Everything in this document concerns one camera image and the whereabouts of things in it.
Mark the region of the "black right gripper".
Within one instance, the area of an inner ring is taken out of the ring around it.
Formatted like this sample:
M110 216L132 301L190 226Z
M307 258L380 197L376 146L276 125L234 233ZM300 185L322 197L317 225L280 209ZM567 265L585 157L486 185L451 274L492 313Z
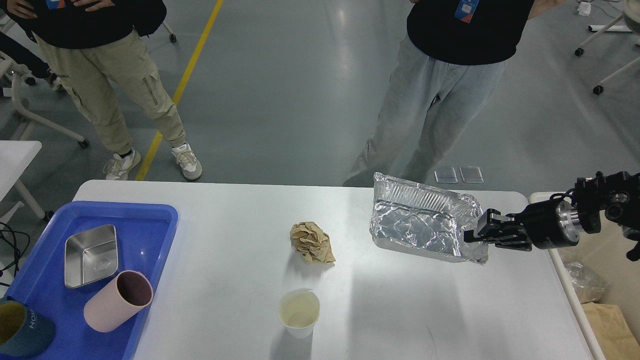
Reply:
M578 212L566 200L531 203L518 214L488 209L478 219L475 234L464 231L466 243L492 244L496 248L530 252L538 249L574 247L582 225Z

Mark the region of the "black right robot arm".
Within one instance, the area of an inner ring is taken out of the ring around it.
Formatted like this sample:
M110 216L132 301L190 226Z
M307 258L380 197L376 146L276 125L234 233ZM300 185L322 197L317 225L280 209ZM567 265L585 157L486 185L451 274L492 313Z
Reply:
M601 216L622 229L622 235L639 242L639 175L620 171L579 177L574 186L548 199L530 203L522 212L502 215L487 209L474 230L463 234L466 243L493 244L516 251L571 248L581 233L601 232Z

